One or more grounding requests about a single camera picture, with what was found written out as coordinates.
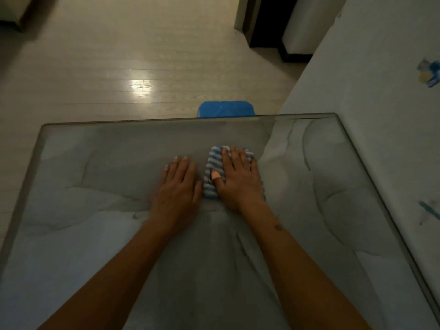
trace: white cabinet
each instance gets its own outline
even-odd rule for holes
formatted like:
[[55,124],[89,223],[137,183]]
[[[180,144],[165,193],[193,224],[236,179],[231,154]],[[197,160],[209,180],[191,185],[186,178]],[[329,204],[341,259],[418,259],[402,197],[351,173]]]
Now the white cabinet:
[[19,24],[32,0],[0,0],[0,21],[10,21]]

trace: blue stool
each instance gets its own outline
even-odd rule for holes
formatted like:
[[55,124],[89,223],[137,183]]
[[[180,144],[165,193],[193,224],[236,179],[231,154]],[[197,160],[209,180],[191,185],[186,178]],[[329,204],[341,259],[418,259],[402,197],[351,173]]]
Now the blue stool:
[[198,118],[255,116],[247,101],[206,101],[197,110]]

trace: fingernail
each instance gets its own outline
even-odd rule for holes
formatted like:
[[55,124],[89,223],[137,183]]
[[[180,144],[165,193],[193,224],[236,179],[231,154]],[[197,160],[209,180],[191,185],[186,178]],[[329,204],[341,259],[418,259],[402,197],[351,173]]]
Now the fingernail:
[[217,178],[221,178],[221,175],[217,171],[211,170],[211,179],[215,180]]

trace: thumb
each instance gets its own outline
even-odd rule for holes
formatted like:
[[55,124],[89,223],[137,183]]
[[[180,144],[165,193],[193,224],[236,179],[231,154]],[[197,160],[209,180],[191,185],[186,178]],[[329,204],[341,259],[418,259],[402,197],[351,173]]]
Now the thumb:
[[223,179],[220,175],[220,173],[216,170],[211,170],[211,180],[216,186],[217,193],[220,194],[223,192],[223,189],[225,187]]

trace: dark baseboard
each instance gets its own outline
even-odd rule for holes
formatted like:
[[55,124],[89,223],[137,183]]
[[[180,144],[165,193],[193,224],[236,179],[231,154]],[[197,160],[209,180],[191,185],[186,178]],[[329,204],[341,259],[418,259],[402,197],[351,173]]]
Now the dark baseboard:
[[309,62],[311,57],[313,57],[313,55],[300,55],[300,54],[290,55],[287,52],[283,42],[280,42],[280,44],[278,44],[278,53],[284,62],[298,62],[298,63]]

